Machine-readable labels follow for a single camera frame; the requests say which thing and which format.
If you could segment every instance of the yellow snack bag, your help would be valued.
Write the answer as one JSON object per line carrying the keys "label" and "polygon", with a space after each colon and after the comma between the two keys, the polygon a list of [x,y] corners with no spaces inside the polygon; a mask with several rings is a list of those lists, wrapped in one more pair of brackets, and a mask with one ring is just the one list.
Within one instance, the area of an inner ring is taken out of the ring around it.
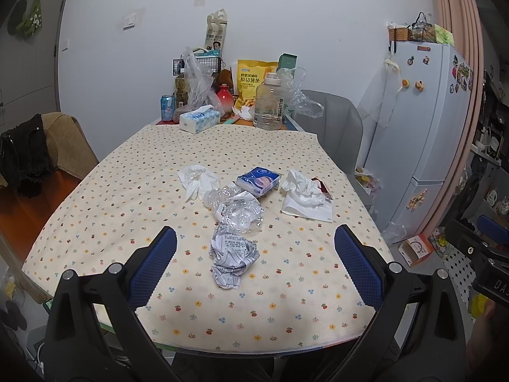
{"label": "yellow snack bag", "polygon": [[239,98],[235,107],[253,106],[256,98],[256,88],[263,83],[267,73],[275,73],[277,62],[258,60],[239,60],[237,63],[237,90]]}

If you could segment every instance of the silver screw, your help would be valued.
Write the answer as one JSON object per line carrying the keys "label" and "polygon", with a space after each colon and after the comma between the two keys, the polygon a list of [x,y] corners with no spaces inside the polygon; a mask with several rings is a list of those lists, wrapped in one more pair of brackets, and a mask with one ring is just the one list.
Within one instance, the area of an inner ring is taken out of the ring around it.
{"label": "silver screw", "polygon": [[110,265],[110,267],[108,267],[108,271],[111,274],[120,273],[121,270],[122,270],[122,265],[120,263],[113,263]]}
{"label": "silver screw", "polygon": [[437,270],[437,276],[439,276],[441,279],[447,279],[449,274],[443,268],[439,268]]}
{"label": "silver screw", "polygon": [[74,270],[65,270],[65,272],[62,273],[62,279],[64,280],[70,280],[74,275]]}
{"label": "silver screw", "polygon": [[389,264],[389,270],[393,273],[401,273],[403,271],[403,267],[401,267],[401,264],[393,262]]}

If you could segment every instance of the gray chair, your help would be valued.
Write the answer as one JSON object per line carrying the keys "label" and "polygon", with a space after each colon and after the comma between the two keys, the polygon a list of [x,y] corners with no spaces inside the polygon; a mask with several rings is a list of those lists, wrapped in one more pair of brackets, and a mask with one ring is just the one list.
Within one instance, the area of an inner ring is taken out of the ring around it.
{"label": "gray chair", "polygon": [[369,210],[372,200],[355,179],[355,163],[362,140],[362,121],[357,109],[351,101],[341,96],[314,90],[303,90],[302,93],[323,105],[323,116],[312,118],[295,113],[293,119],[306,132],[317,135],[324,151],[345,173],[363,205]]}

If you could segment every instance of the paper bag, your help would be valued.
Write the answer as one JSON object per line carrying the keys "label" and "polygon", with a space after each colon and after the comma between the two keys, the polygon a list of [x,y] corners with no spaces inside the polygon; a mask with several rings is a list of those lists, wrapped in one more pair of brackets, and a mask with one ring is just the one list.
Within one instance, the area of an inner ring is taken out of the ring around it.
{"label": "paper bag", "polygon": [[218,50],[220,55],[225,46],[226,27],[228,15],[224,8],[207,16],[207,34],[205,35],[205,48]]}

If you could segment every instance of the black denim garment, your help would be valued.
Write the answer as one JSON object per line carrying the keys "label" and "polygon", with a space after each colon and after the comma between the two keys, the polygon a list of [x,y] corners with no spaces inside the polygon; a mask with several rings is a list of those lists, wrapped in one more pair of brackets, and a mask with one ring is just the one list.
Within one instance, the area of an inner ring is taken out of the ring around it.
{"label": "black denim garment", "polygon": [[40,195],[52,172],[40,114],[0,135],[0,173],[19,195]]}

